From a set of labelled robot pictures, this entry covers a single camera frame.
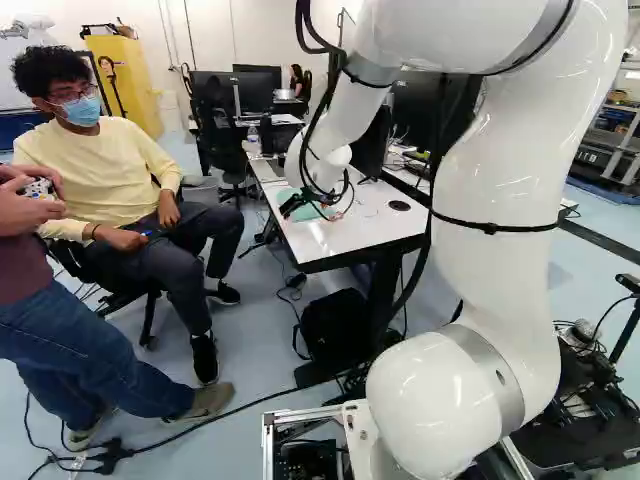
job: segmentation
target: robotic arm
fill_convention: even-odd
[[[307,167],[321,189],[334,188],[351,159],[347,145],[402,65],[488,75],[484,105],[434,185],[433,254],[465,308],[455,324],[387,350],[367,380],[387,449],[419,479],[454,478],[555,394],[552,233],[528,227],[557,220],[626,26],[625,0],[365,1],[346,74],[309,142]],[[294,186],[301,145],[299,136],[285,167]]]

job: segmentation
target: dark jeans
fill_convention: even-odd
[[[131,343],[56,282],[0,305],[0,358],[14,362],[40,404],[72,430],[106,405],[145,418],[191,408],[194,391],[139,361]]]
[[[89,245],[85,252],[94,266],[112,276],[161,284],[189,332],[202,335],[211,329],[211,317],[204,288],[204,266],[198,254],[207,239],[212,238],[206,274],[224,278],[242,237],[244,217],[238,210],[223,206],[212,208],[183,202],[179,208],[181,219],[177,227],[138,252],[119,252],[103,242]],[[157,213],[123,228],[138,232],[162,230]]]

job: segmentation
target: blue face mask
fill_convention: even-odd
[[[93,127],[100,120],[100,99],[96,95],[80,97],[62,104],[65,120],[79,127]]]

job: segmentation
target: gray sneaker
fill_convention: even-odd
[[[217,383],[196,390],[193,406],[176,418],[163,418],[166,424],[202,421],[217,417],[236,393],[233,383]]]
[[[91,444],[91,440],[100,431],[104,422],[111,418],[116,412],[117,408],[107,408],[96,420],[96,423],[88,430],[69,430],[67,435],[67,442],[69,442],[69,450],[72,452],[83,452]]]

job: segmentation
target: glasses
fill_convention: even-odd
[[[67,103],[75,100],[80,100],[82,97],[91,97],[98,93],[97,85],[90,83],[82,90],[62,89],[57,92],[51,92],[49,94],[50,103]]]

